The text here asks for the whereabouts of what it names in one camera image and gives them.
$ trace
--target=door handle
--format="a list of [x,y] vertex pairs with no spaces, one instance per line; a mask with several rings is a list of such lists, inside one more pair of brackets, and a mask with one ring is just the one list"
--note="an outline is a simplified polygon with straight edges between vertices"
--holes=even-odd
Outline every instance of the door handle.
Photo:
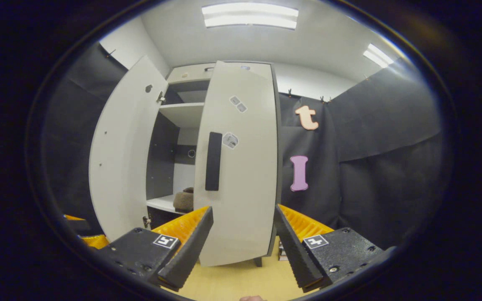
[[206,190],[218,191],[218,176],[220,174],[220,149],[222,134],[209,132],[208,155],[206,162]]

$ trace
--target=black fabric backdrop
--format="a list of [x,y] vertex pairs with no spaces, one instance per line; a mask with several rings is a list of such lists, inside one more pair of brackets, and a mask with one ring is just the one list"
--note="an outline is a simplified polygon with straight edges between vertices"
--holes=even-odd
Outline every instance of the black fabric backdrop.
[[103,231],[98,223],[88,185],[90,145],[102,109],[128,71],[96,43],[61,78],[51,95],[42,152],[49,186],[61,211],[86,219],[89,231]]
[[[399,60],[329,103],[280,95],[283,205],[332,228],[352,227],[377,246],[418,227],[449,179],[450,153],[437,101]],[[308,105],[319,122],[300,125]],[[308,189],[291,191],[291,156],[307,156]]]

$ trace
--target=white shelf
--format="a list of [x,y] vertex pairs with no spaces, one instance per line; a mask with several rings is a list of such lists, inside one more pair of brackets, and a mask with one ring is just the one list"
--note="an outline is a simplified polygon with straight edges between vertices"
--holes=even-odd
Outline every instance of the white shelf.
[[203,102],[176,103],[161,105],[159,112],[180,128],[199,128],[203,109]]
[[176,209],[174,209],[174,197],[175,194],[171,194],[170,196],[162,196],[160,198],[155,198],[151,200],[146,201],[146,205],[155,209],[163,210],[163,211],[168,211],[180,215],[184,215],[185,213],[183,212],[176,212]]

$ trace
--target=ceiling light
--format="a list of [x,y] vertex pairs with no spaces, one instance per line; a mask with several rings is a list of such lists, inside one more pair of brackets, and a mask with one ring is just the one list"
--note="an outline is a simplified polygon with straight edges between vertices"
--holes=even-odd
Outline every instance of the ceiling light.
[[373,63],[376,63],[382,68],[386,68],[388,65],[394,62],[392,59],[390,59],[390,57],[388,57],[373,44],[369,44],[369,46],[367,46],[367,50],[364,52],[364,57],[371,59]]
[[266,3],[226,3],[205,6],[202,14],[206,27],[253,24],[295,29],[299,11]]

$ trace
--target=wooden floor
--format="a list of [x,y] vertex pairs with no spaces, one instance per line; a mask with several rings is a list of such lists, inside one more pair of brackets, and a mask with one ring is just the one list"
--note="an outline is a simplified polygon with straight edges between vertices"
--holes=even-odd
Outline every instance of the wooden floor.
[[298,288],[289,262],[278,260],[278,243],[277,238],[273,254],[263,257],[261,268],[252,260],[216,267],[197,263],[178,293],[167,290],[197,301],[238,301],[254,295],[267,301],[285,301],[307,295]]

